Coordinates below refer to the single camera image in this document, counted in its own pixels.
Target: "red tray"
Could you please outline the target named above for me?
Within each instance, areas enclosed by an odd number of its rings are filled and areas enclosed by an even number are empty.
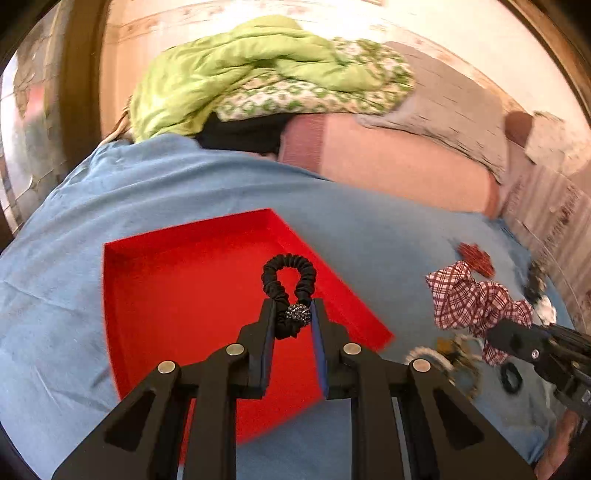
[[[230,215],[145,233],[105,245],[105,326],[115,385],[127,395],[163,360],[205,360],[256,322],[265,298],[262,266],[273,256],[307,257],[315,297],[355,342],[381,349],[392,334],[272,210]],[[279,272],[288,292],[294,269]],[[286,421],[321,398],[310,329],[275,343],[263,400],[238,404],[238,441]]]

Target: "bed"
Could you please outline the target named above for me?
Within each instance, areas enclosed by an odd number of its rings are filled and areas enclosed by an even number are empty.
[[[327,181],[250,155],[206,151],[164,134],[99,147],[39,207],[0,257],[0,423],[43,480],[114,407],[102,314],[102,246],[163,227],[273,208],[395,335],[381,355],[403,361],[448,332],[433,325],[424,277],[478,243],[513,298],[529,253],[502,221],[449,212]],[[558,322],[572,326],[549,288]],[[476,407],[527,460],[541,454],[556,415],[542,380],[509,396],[481,365]],[[240,479],[342,479],[350,469],[347,401],[320,402],[238,448]]]

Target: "striped fabric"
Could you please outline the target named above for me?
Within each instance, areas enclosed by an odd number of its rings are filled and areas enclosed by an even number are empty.
[[[503,218],[544,264],[575,328],[591,332],[591,198],[567,177],[535,166],[509,193]]]

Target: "checkered fabric scrunchie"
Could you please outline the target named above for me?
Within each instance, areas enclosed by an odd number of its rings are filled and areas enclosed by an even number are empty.
[[[533,311],[527,301],[513,301],[500,283],[477,282],[463,260],[427,275],[426,280],[433,294],[435,325],[441,329],[468,327],[472,335],[484,338],[482,359],[489,365],[501,364],[508,357],[488,344],[489,329],[503,318],[531,327]]]

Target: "gray pillow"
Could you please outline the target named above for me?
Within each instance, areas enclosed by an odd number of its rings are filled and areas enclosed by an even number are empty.
[[[357,115],[358,122],[430,137],[484,164],[502,183],[508,161],[501,100],[416,48],[395,42],[386,45],[407,59],[415,73],[415,91],[396,110]]]

